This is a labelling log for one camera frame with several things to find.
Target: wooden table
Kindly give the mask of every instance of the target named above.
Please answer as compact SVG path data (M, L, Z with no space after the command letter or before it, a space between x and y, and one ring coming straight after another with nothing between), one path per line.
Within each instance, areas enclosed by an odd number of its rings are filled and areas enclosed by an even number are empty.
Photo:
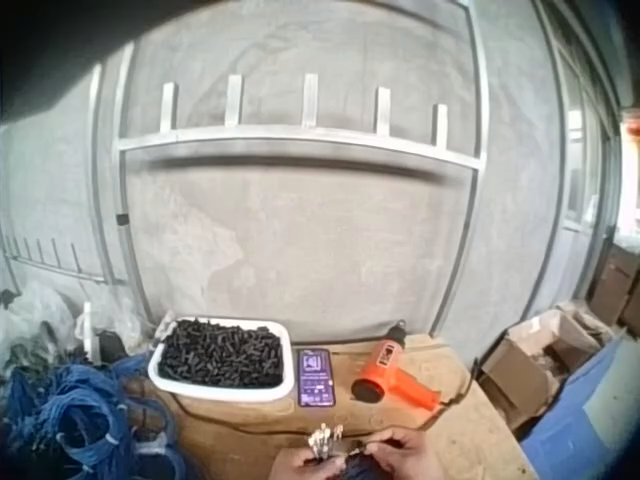
M333 408L300 408L297 393L269 404L228 404L174 396L152 386L146 394L162 399L179 425L182 447L217 480L264 480L286 446L303 446L321 423L344 425L346 435L388 425L418 427L428 412L399 399L377 405L352 400L350 385L374 343L323 346L332 352L336 387ZM403 368L421 382L454 397L469 373L453 350L427 335L410 336ZM465 400L446 411L428 430L428 438L452 479L528 479L533 469L507 426L477 384Z

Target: white plastic tray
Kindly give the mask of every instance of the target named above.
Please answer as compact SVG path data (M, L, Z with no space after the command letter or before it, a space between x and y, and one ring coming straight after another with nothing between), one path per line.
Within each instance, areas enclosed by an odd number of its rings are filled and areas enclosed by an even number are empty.
M244 330L255 330L258 327L267 327L274 335L280 337L282 343L282 383L274 388L218 388L207 387L204 385L195 385L187 382L179 382L177 380L169 380L160 376L158 372L158 364L164 352L164 343L160 343L156 348L151 361L149 362L148 372L149 378L160 390L166 392L177 393L193 398L202 398L205 400L219 400L222 402L272 402L278 400L291 392L295 383L293 370L293 352L291 349L291 339L287 329L276 322L266 320L244 320L239 318L215 318L215 317L181 317L173 322L167 330L169 335L175 328L177 322L209 322L211 324L219 324L224 327L241 327Z

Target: hand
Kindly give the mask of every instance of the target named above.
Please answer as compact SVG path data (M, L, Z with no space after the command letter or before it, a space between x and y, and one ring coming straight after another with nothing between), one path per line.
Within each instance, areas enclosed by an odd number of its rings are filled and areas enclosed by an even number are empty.
M398 445L398 448L385 442ZM444 480L444 471L435 451L427 446L425 432L392 427L365 439L365 453L394 480Z
M327 480L345 468L343 457L334 457L318 465L305 465L314 458L310 448L285 448L274 460L269 480Z

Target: plastic bag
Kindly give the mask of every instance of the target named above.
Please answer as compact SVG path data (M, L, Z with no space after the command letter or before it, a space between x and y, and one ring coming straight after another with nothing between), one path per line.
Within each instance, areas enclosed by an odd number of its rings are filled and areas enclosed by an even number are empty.
M147 338L146 321L133 302L125 287L100 287L90 295L91 328L95 334L103 331L118 334L129 355L144 352ZM82 314L76 319L75 338L84 339L84 319Z
M52 288L30 282L7 310L0 309L0 367L4 368L14 346L32 346L33 337L41 333L42 322L51 326L59 351L77 345L73 315L62 297Z

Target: person's left hand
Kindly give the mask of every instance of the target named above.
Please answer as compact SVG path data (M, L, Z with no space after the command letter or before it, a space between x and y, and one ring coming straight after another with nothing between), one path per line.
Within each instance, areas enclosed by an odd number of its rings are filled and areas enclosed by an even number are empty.
M285 448L280 451L269 480L327 480L345 468L344 457L334 457L318 465L305 465L315 457L310 448Z

